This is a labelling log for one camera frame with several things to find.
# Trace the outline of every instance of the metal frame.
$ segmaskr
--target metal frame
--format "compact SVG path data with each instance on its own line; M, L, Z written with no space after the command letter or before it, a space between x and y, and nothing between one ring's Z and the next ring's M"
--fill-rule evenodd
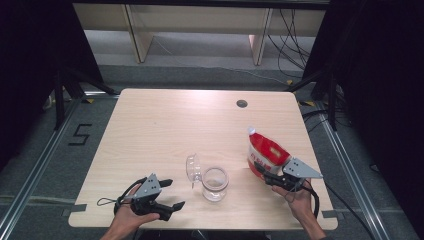
M72 0L71 2L162 6L285 8L304 10L325 10L330 4L330 0Z
M31 170L31 173L27 177L24 185L21 187L21 189L19 190L19 193L15 196L6 214L3 216L0 222L0 239L6 240L9 238L10 234L12 233L12 230L15 227L16 223L18 222L22 212L24 211L24 208L31 194L37 187L37 184L40 181L41 177L43 176L43 173L46 170L51 157L53 156L57 146L59 145L60 140L63 136L63 133L68 127L68 123L72 114L75 112L80 102L81 101L79 100L74 100L71 102L66 112L67 117L64 119L63 124L61 125L60 128L53 131L53 134L50 137L49 142L47 143L46 147L41 153L41 156L38 158L37 162L35 163L35 166Z
M318 110L324 110L322 102L317 102ZM358 200L359 206L362 209L362 212L365 215L365 219L370 226L370 230L373 233L375 239L390 239L387 229L384 227L383 221L381 220L380 214L377 212L374 204L372 203L362 181L353 166L352 161L347 154L342 141L337 134L337 131L334 131L330 123L326 121L326 118L323 114L320 114L320 119L323 121L324 129L328 135L328 138L331 142L331 145L334 148L334 151L337 154L337 158L340 161L340 164L345 172L347 180L355 194L356 199Z

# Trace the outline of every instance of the cable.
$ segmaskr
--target cable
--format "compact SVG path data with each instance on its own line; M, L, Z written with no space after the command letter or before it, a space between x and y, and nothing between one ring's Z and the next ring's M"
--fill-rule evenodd
M328 110L316 110L316 111L304 113L304 114L302 114L302 118L312 117L312 116L315 116L315 115L318 115L318 114L324 114L324 113L328 113Z
M321 123L323 123L323 122L325 122L327 120L328 120L328 118L326 118L326 119L320 121L319 123L317 123L314 127L312 127L310 130L308 130L308 133L311 133L316 127L318 127Z
M311 119L313 116L309 116L307 119L305 119L305 120L303 120L303 123L305 123L306 124L306 122L309 120L309 119Z
M171 56L175 56L171 51L169 51L168 49L166 49L158 40L157 40L157 38L155 37L154 38L154 41L157 43L157 44L159 44L159 46L163 49L163 50L165 50L165 52L167 52L169 55L171 55ZM276 79L276 78L271 78L271 77L264 77L264 76L260 76L260 75L257 75L257 74L254 74L254 73L252 73L252 72L249 72L249 71L245 71L245 70L239 70L239 69L234 69L234 68L226 68L226 67L205 67L205 66L200 66L200 65L196 65L196 64L186 64L186 63L183 63L183 62L180 62L180 61L178 61L177 59L175 59L175 58L173 58L173 60L175 61L175 62L177 62L178 64L181 64L181 65L183 65L183 66L188 66L188 67L198 67L198 68L206 68L206 69L225 69L225 70L229 70L229 71L234 71L234 72L241 72L241 73L247 73L247 74L250 74L250 75L252 75L252 76L254 76L254 77L258 77L258 78L263 78L263 79L268 79L268 80L273 80L273 81L277 81L277 82L279 82L279 83L282 83L282 84L284 84L284 85L286 85L286 86L289 86L289 84L287 84L287 83L285 83L284 81L281 81L281 80L279 80L279 79Z
M295 53L298 53L296 49L293 49L289 45L287 45L287 40L289 39L289 36L286 36L286 39L283 39L283 36L280 36L281 41L283 42L283 46L286 46L288 49L292 50Z
M344 119L344 118L348 118L348 117L336 117L336 122L344 127L348 127L348 128L352 128L352 124L349 122L349 124L345 124L345 123L341 123L338 119Z
M324 181L325 186L346 206L347 209L349 209L349 211L353 214L353 216L356 217L356 219L358 219L359 223L361 223L361 225L365 228L365 230L367 231L368 235L370 236L370 238L372 240L375 240L374 235L371 233L371 231L368 229L367 225L365 224L364 221L362 221L362 219L358 216L358 214L355 213L355 211L353 211L353 209L346 203L345 200L343 200L343 198L341 198L335 191L333 188L331 188L325 181Z
M279 51L279 54L278 54L278 68L280 68L280 62L279 62L279 60L280 60L281 54L283 54L287 58L287 60L289 60L291 63L293 63L296 67L298 67L298 68L300 68L302 70L305 69L304 66L300 65L299 63L297 63L293 58L291 58L289 55L287 55L287 53L285 53L283 51L284 45L280 48L280 47L277 46L277 44L275 44L275 42L272 40L272 38L271 38L270 35L268 35L268 38L269 38L269 40L271 40L272 44L274 44L274 46Z
M307 188L307 187L302 185L302 189L305 189L306 191L310 192L312 194L312 196L314 196L314 200L315 200L314 216L315 216L315 218L317 218L318 213L319 213L319 197L318 197L318 194L312 188L312 185L311 185L311 188Z
M291 47L289 47L288 45L286 45L286 46L287 46L290 50L292 50L292 51L294 51L294 52L298 53L298 54L299 54L300 59L302 60L302 63L303 63L304 65L306 65L306 60L305 60L305 58L304 58L304 55L306 55L307 57L309 57L309 56L310 56L310 53L309 53L309 52L307 52L306 50L304 50L302 47L300 47L299 42L297 41L296 25L295 25L295 23L294 23L296 10L294 10L294 9L293 9L293 10L291 10L291 13L292 13L292 18L291 18L292 22L291 22L290 27L289 27L289 26L288 26L288 24L287 24L286 19L284 18L284 15L283 15L282 9L280 9L280 15L281 15L281 18L283 19L284 24L286 25L286 29L287 29L287 33L288 33L288 35L287 35L287 37L286 37L286 40L284 41L284 44L286 45L287 38L290 36L290 38L292 39L293 43L295 44L295 46L296 46L297 50L292 49L292 48L291 48Z
M116 200L115 200L115 199L110 199L110 198L100 198L100 199L97 201L97 206L103 206L103 205L110 204L110 203L114 203L114 202L116 202Z

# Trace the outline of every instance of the hand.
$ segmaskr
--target hand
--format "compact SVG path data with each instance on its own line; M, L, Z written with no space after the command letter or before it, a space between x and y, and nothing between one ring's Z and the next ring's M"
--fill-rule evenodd
M139 187L140 184L136 185L131 189L128 195L133 195ZM123 203L124 204L121 204L121 207L116 212L112 224L101 240L123 239L130 233L135 232L140 225L152 222L160 217L157 213L138 216L131 210L130 204L125 204L130 203L130 200L125 200Z
M312 188L310 181L310 179L307 179L304 182L304 186ZM304 189L298 192L289 192L278 186L272 186L272 191L280 194L287 200L293 217L299 221L310 239L321 239L326 236L312 212L311 193Z

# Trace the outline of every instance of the aluminum rail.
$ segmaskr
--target aluminum rail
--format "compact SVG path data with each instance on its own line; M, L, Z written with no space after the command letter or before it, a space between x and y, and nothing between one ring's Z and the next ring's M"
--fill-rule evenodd
M18 222L29 198L31 197L31 194L34 192L38 182L43 176L45 169L47 168L47 165L50 162L51 157L53 156L53 153L59 145L63 133L69 125L69 120L72 114L75 112L80 102L81 101L79 99L76 99L70 103L70 106L66 111L67 117L59 129L53 132L49 142L32 168L31 173L28 175L24 185L21 187L19 193L15 196L5 215L2 217L0 222L0 239L7 240L12 233L13 228Z
M318 110L324 110L324 106L321 102L317 102ZM347 180L355 194L356 199L358 200L359 206L362 209L362 212L365 215L365 219L370 226L370 230L374 235L375 239L391 239L387 232L387 229L384 227L383 221L381 220L380 214L377 212L374 204L372 203L367 191L365 190L364 185L361 182L361 179L356 172L352 161L350 160L342 141L339 138L339 135L333 128L330 126L328 121L325 121L326 118L323 114L320 114L320 118L323 121L324 129L327 132L328 138L330 139L331 145L333 146L337 157L340 161L340 164L343 168L343 171L346 174Z

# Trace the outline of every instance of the black cable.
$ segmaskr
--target black cable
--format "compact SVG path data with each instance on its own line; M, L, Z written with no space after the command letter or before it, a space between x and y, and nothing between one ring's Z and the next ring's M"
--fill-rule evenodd
M348 117L336 117L336 122L338 123L338 124L340 124L340 125L342 125L342 126L344 126L344 127L348 127L348 128L351 128L352 127L352 124L349 122L349 125L348 124L345 124L345 123L341 123L338 119L341 119L341 118L348 118Z
M316 110L316 111L308 112L308 113L302 114L302 118L312 117L314 115L321 114L321 113L323 114L328 113L328 110Z
M121 204L125 204L122 202L122 200L124 200L125 196L127 196L127 194L131 191L131 189L133 189L137 184L141 184L144 183L146 181L147 177L144 177L142 179L139 179L137 181L135 181L133 184L131 184L131 186L129 186L127 188L127 190L125 190L125 192L118 197L118 199L115 202L115 209L119 208L121 206Z
M296 50L294 50L294 49L290 48L288 45L286 45L286 46L287 46L287 47L289 47L289 49L291 49L292 51L294 51L294 52L298 53L298 54L299 54L299 56L300 56L300 58L301 58L301 60L302 60L302 63L306 64L306 60L304 59L304 56L303 56L303 55L305 54L307 57L309 57L310 53L309 53L309 52L307 52L307 51L306 51L305 49L303 49L302 47L300 47L300 45L299 45L299 43L298 43L298 41L297 41L296 26L295 26L295 24L294 24L295 10L292 10L292 22L291 22L291 24L290 24L290 27L288 26L287 21L286 21L286 19L284 18L284 15L283 15L283 12L282 12L282 10L281 10L281 9L280 9L280 15L281 15L281 18L283 19L284 25L286 25L286 29L287 29L288 36L290 36L290 38L292 39L293 43L296 45L296 47L297 47L297 49L298 49L298 50L296 51ZM293 26L293 29L294 29L295 37L293 37L293 34L291 33L292 26Z
M281 57L281 54L282 54L282 55L284 55L287 58L287 60L289 60L291 63L293 63L296 67L304 70L304 67L302 65L300 65L299 63L297 63L295 60L293 60L293 58L291 58L289 55L287 55L287 53L285 53L283 51L284 45L280 48L280 47L277 46L277 44L275 44L274 40L272 40L272 38L271 38L270 35L268 35L268 38L269 38L269 40L271 40L272 44L274 44L274 46L279 51L278 60L280 60L280 57Z
M102 201L102 200L108 200L108 202L100 203L100 201ZM103 206L103 205L110 204L110 203L114 203L114 202L116 202L116 200L115 200L115 199L110 199L110 198L100 198L100 199L97 201L97 206Z
M300 59L303 62L303 66L306 66L306 60L305 60L302 52L300 51L299 42L297 41L296 24L294 23L294 16L295 16L296 10L295 9L292 9L291 10L291 13L292 13L292 24L293 24L293 33L294 33L294 39L293 39L293 35L292 35L292 40L293 40L293 42L295 43L295 45L297 47L297 50L299 52L299 57L300 57Z
M305 120L303 120L303 123L306 124L307 121L309 121L309 119L311 119L313 116L308 116L308 118L306 118Z
M327 120L328 120L328 118L326 118L326 119L320 121L319 123L317 123L314 127L312 127L310 130L308 130L308 133L312 132L316 127L318 127L321 123L323 123L323 122L325 122Z
M280 51L280 48L274 43L274 41L271 39L271 36L269 36L268 35L268 38L271 40L271 42L274 44L274 46L277 48L277 50L279 51L279 53L278 53L278 58L277 58L277 65L278 65L278 69L280 70L280 72L283 74L283 75L285 75L285 76L287 76L287 77L292 77L292 78L301 78L301 77L298 77L298 76L294 76L294 75L290 75L290 74L288 74L288 73L285 73L282 69L281 69L281 66L280 66L280 57L281 57L281 51Z
M290 28L287 29L287 32L290 32L291 31L291 26L292 25L293 25L293 22L290 25ZM299 53L296 49L293 49L292 47L290 47L289 45L287 45L287 40L289 39L289 34L287 34L286 39L284 39L284 40L283 40L283 37L280 35L280 39L283 42L283 46L286 46L288 49L292 50L295 53Z
M309 185L311 186L311 188L307 188L305 186L302 185L302 189L305 189L306 191L310 192L312 196L314 196L314 200L315 200L315 207L314 207L314 216L315 218L318 217L318 213L319 213L319 197L317 192L315 192L315 190L312 188L311 183L309 183Z
M358 214L355 213L355 211L353 211L353 209L346 203L345 200L343 200L343 198L341 198L335 191L333 188L331 188L325 181L324 181L325 186L346 206L347 209L349 209L349 211L353 214L353 216L356 217L356 219L358 219L359 223L361 223L361 225L365 228L365 230L367 231L368 235L370 236L370 238L372 240L375 240L374 235L371 233L371 231L369 230L369 228L367 227L367 225L365 224L364 221L362 221L362 219L358 216Z

